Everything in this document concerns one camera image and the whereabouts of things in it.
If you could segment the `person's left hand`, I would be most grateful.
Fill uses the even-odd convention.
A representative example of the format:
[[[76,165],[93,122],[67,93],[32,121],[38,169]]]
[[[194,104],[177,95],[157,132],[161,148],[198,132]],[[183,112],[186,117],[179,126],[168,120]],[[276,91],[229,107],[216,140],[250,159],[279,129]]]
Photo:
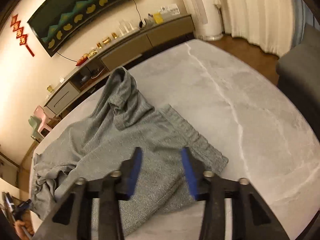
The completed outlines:
[[[34,235],[33,227],[29,220],[25,220],[25,221],[16,220],[15,230],[17,235],[20,237],[20,239],[23,239],[23,240],[29,239],[24,230],[26,230],[29,233],[29,235],[31,236]]]

